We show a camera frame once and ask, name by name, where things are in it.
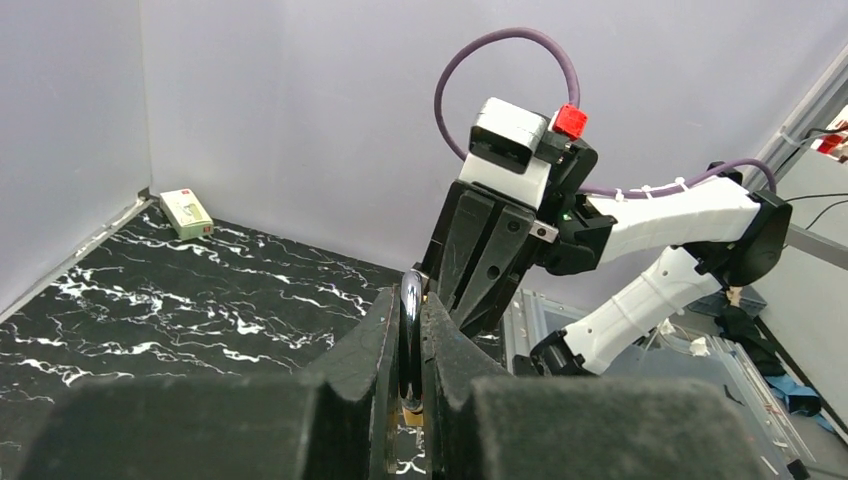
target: black wire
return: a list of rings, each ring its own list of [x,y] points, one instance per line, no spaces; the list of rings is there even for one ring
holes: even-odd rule
[[[795,200],[807,200],[808,198],[828,198],[828,197],[848,197],[848,192],[843,193],[817,193],[815,195],[801,195],[800,197],[787,198],[784,202],[794,202]]]
[[[848,125],[846,125],[844,127],[840,127],[840,128],[835,128],[833,130],[825,130],[825,129],[822,129],[822,128],[811,128],[811,129],[807,130],[807,133],[804,134],[804,138],[802,138],[801,141],[799,142],[801,145],[795,147],[795,150],[793,150],[792,153],[790,153],[789,156],[786,157],[786,160],[784,160],[783,163],[781,163],[780,166],[777,167],[777,170],[774,171],[774,174],[777,175],[778,173],[780,173],[780,171],[783,170],[783,167],[785,167],[790,161],[792,161],[793,158],[795,158],[795,155],[797,155],[798,152],[801,151],[801,146],[803,146],[803,143],[806,142],[807,140],[809,140],[810,136],[813,133],[821,133],[823,135],[830,135],[830,134],[833,134],[833,133],[842,133],[842,132],[845,132],[845,131],[848,131]]]
[[[813,228],[813,225],[815,225],[816,222],[819,221],[819,219],[822,217],[822,215],[827,213],[827,211],[830,210],[831,208],[833,208],[837,205],[842,205],[843,203],[848,203],[848,200],[840,200],[838,202],[833,202],[830,205],[828,205],[824,210],[822,210],[821,212],[819,212],[818,215],[816,215],[816,218],[814,218],[813,221],[810,222],[810,224],[807,225],[807,228],[805,228],[804,230],[809,230],[809,229]]]

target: blue cloth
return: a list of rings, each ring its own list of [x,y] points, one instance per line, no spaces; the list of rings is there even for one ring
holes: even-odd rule
[[[771,385],[771,393],[786,405],[789,413],[813,417],[816,423],[828,432],[835,431],[830,422],[819,413],[821,411],[821,400],[815,390],[804,385],[798,385],[795,379],[789,375],[763,378]]]

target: black marble tabletop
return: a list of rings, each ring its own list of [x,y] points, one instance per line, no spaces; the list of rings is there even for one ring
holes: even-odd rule
[[[180,242],[150,206],[0,324],[0,479],[81,378],[292,372],[399,280],[225,222],[212,237]],[[478,344],[496,354],[496,337]],[[399,429],[399,474],[422,475],[423,439]]]

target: white wall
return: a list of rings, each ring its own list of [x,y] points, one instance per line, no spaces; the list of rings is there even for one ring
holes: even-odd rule
[[[593,183],[636,187],[756,154],[848,41],[839,0],[142,0],[154,189],[219,218],[407,268],[460,163],[432,95],[470,40],[530,26],[571,55],[601,153]],[[547,52],[480,51],[448,85],[463,141],[489,96],[566,99]],[[650,254],[529,284],[591,308]]]
[[[138,15],[0,2],[0,311],[149,185]]]
[[[848,192],[848,166],[808,151],[780,181],[781,196]],[[806,227],[843,198],[793,202],[792,223]],[[848,245],[848,204],[830,209],[811,231]],[[768,302],[761,318],[819,393],[848,420],[848,271],[793,247],[754,287]]]

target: green and white box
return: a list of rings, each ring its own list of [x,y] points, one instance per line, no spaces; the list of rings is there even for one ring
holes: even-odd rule
[[[165,192],[159,195],[159,205],[177,231],[180,240],[211,235],[214,224],[212,217],[194,195],[194,192],[184,188]]]

